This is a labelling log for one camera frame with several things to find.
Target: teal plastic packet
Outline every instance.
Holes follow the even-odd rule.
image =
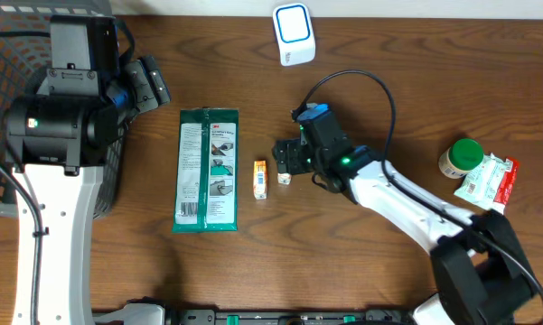
[[[237,230],[239,111],[181,111],[174,233]]]

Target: green connector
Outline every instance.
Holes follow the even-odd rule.
[[[227,316],[227,325],[239,325],[239,316]]]

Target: wood grain surface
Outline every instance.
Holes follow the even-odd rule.
[[[126,17],[136,53],[152,53],[173,102],[140,116],[126,137],[113,212],[94,223],[91,302],[113,310],[154,296],[175,307],[222,310],[415,307],[435,291],[426,253],[376,213],[315,187],[307,175],[279,186],[275,140],[297,136],[289,111],[323,76],[375,72],[397,100],[390,160],[438,197],[458,181],[437,168],[454,139],[520,160],[506,215],[543,283],[543,21],[314,19],[315,60],[281,67],[271,20]],[[372,81],[325,84],[356,144],[382,149],[389,106]],[[239,109],[239,231],[175,235],[179,112]],[[267,200],[252,193],[252,165],[267,160]],[[17,223],[0,218],[0,324],[14,309]],[[536,320],[538,299],[518,313]]]

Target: orange box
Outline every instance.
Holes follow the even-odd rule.
[[[257,200],[267,198],[267,165],[265,161],[253,164],[253,194]]]

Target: laundry basket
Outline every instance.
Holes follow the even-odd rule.
[[[108,0],[0,1],[0,32],[50,30],[53,14],[111,15]],[[43,37],[0,38],[0,160],[5,158],[3,117],[13,100],[24,93],[33,72],[51,65],[51,40]],[[123,139],[109,146],[104,179],[98,193],[93,218],[109,213],[117,188],[117,175]],[[14,188],[0,174],[0,215],[17,217]]]

